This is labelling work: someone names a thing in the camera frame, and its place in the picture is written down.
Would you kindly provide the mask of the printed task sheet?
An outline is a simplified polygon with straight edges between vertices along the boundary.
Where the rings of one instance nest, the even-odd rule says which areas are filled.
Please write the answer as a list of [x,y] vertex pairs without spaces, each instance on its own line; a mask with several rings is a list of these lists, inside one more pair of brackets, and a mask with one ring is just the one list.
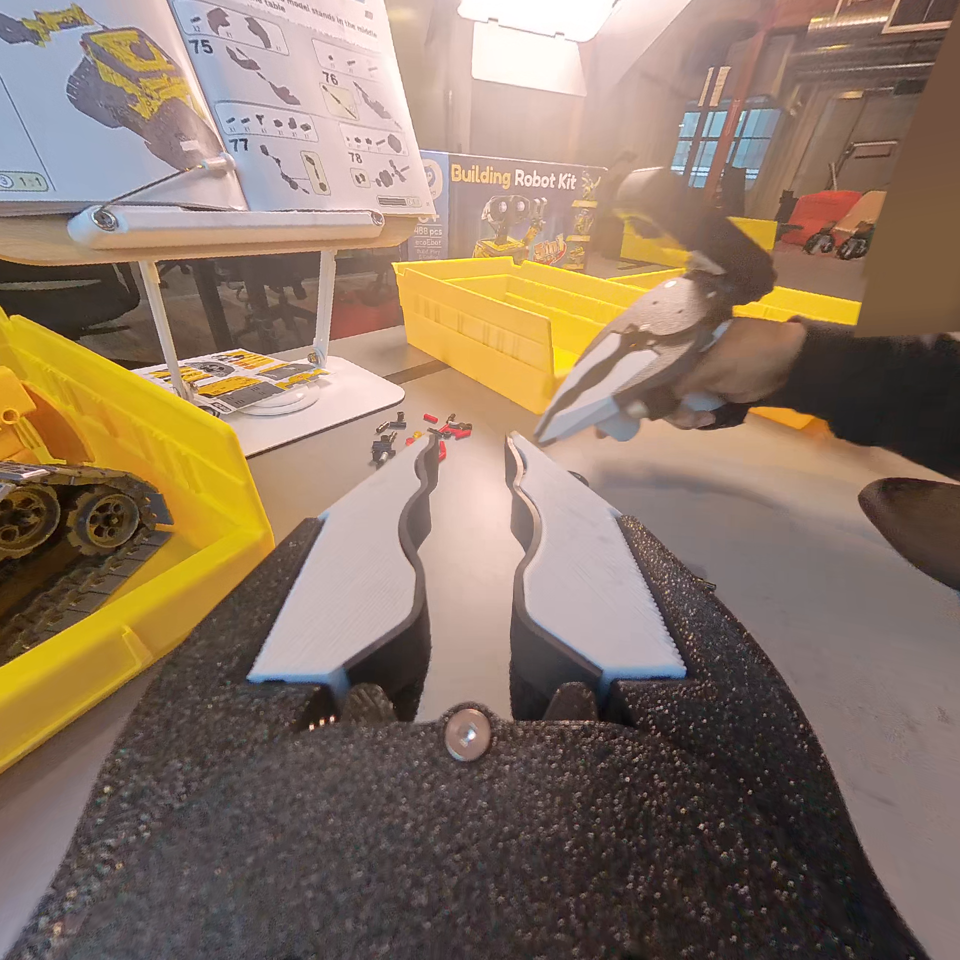
[[377,44],[384,32],[390,32],[381,1],[249,1],[246,5],[349,42]]

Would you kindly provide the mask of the pile of small building parts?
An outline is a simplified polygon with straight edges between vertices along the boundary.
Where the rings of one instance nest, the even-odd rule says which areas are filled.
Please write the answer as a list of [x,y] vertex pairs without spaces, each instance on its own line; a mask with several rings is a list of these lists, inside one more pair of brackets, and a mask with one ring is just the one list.
[[[428,434],[438,438],[438,462],[442,463],[448,456],[449,442],[462,441],[469,438],[474,432],[474,425],[469,421],[459,421],[454,414],[450,414],[445,421],[433,414],[422,416],[425,430]],[[392,419],[380,423],[375,428],[375,436],[370,445],[369,462],[379,468],[396,456],[396,445],[400,434],[407,430],[409,423],[403,411],[396,411]]]

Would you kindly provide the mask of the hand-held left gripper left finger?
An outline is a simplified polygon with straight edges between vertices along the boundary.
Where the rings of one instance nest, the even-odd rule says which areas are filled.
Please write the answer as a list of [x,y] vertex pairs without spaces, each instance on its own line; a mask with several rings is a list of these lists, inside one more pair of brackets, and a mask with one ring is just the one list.
[[372,685],[416,720],[431,656],[419,550],[439,466],[438,438],[417,438],[317,517],[249,683],[322,687],[339,707]]

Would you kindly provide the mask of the yellow black sticker sheet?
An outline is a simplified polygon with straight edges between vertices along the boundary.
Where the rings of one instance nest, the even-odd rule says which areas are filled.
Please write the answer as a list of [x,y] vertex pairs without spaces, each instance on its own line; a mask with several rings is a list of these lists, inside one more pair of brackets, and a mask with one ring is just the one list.
[[188,358],[178,370],[182,391],[166,366],[140,367],[135,373],[218,418],[302,411],[316,402],[318,385],[329,375],[309,359],[282,361],[244,348]]

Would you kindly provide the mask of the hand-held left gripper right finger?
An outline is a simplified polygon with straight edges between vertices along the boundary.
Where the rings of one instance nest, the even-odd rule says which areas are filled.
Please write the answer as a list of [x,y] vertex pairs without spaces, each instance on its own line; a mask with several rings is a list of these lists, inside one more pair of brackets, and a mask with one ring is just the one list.
[[505,438],[505,472],[523,549],[510,616],[513,719],[545,718],[569,684],[604,708],[615,682],[687,678],[621,511],[516,431]]

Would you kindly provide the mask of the yellow tracked toy robot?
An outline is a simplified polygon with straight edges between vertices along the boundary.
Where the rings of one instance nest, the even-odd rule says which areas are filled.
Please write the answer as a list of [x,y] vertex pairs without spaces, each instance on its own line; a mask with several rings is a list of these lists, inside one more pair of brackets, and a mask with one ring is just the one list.
[[1,373],[1,663],[96,613],[172,536],[162,493],[95,465],[69,422]]

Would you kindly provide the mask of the robot kit box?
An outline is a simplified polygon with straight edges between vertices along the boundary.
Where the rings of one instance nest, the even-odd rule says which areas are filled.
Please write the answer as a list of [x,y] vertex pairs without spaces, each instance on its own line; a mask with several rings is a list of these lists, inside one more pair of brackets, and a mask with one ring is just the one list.
[[407,261],[511,258],[582,273],[607,169],[421,152],[434,215],[402,246]]

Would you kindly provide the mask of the red wheeled cart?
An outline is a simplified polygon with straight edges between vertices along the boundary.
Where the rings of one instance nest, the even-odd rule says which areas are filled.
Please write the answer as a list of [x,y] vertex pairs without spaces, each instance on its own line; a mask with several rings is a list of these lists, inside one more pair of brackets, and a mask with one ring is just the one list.
[[844,261],[865,258],[872,245],[886,191],[823,190],[798,199],[782,240],[809,256]]

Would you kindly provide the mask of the black office chair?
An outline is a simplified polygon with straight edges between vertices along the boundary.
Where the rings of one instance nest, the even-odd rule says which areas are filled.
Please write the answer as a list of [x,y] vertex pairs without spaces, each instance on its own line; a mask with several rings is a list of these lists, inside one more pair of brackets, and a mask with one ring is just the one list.
[[129,265],[43,267],[2,260],[1,306],[71,340],[141,303]]

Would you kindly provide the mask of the studio light panel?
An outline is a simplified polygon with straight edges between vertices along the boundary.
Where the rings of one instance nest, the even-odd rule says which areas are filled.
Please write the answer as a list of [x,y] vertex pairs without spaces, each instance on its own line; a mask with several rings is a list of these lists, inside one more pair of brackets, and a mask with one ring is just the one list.
[[587,95],[581,46],[617,1],[461,1],[472,25],[471,78],[524,90]]

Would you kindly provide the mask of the deep yellow plastic bin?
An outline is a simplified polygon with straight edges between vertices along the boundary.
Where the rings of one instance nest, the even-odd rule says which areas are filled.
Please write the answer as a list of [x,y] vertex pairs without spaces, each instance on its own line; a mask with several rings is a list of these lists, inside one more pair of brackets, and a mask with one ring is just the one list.
[[169,540],[107,603],[3,665],[1,769],[183,642],[274,547],[229,426],[162,387],[20,316],[2,314],[2,367],[38,391],[95,466],[155,486]]

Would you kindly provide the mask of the person's right forearm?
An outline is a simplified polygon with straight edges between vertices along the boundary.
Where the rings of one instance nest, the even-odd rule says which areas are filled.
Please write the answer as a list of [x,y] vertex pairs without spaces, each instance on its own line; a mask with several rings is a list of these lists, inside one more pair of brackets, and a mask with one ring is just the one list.
[[959,478],[959,342],[953,334],[858,338],[792,318],[802,347],[772,406],[825,421],[838,439]]

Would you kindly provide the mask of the wide yellow plastic bin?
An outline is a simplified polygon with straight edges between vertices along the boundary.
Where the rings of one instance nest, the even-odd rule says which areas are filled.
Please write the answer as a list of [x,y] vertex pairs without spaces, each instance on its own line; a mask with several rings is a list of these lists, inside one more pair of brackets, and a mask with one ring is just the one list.
[[540,415],[643,289],[512,258],[393,265],[410,346]]

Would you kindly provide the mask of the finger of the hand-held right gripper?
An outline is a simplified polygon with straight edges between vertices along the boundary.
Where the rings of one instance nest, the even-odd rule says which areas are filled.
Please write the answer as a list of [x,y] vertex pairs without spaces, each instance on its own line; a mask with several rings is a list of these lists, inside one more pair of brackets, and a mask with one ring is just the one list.
[[611,323],[571,368],[554,396],[555,411],[620,411],[640,381],[640,326]]
[[641,414],[625,413],[618,400],[658,359],[654,349],[596,346],[572,367],[534,428],[534,442],[547,447],[583,431],[626,442],[640,430]]

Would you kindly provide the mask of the instruction booklet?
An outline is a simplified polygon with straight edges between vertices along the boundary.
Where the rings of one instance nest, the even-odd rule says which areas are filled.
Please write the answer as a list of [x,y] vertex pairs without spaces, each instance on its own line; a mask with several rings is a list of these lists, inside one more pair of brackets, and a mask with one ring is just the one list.
[[246,2],[3,1],[2,214],[432,215],[390,24],[350,42]]

